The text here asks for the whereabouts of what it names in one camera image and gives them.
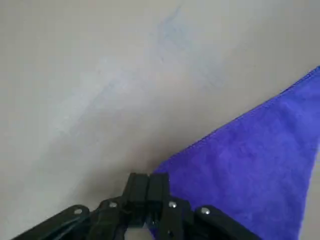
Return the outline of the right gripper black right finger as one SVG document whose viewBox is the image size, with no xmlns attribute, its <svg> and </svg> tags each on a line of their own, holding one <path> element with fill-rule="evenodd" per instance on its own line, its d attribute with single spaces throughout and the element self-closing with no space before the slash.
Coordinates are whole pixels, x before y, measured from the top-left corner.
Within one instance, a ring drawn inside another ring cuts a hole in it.
<svg viewBox="0 0 320 240">
<path fill-rule="evenodd" d="M 212 205 L 191 208 L 170 194 L 167 173 L 149 176 L 147 226 L 156 240 L 258 240 L 259 236 Z"/>
</svg>

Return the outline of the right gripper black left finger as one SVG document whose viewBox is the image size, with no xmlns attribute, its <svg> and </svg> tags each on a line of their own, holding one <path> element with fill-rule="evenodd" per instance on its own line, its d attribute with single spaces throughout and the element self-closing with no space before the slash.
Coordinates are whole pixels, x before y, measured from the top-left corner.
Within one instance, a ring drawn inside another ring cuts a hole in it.
<svg viewBox="0 0 320 240">
<path fill-rule="evenodd" d="M 122 195 L 103 200 L 91 211 L 72 205 L 17 235 L 17 240 L 123 240 L 130 225 L 141 228 L 149 177 L 131 173 Z"/>
</svg>

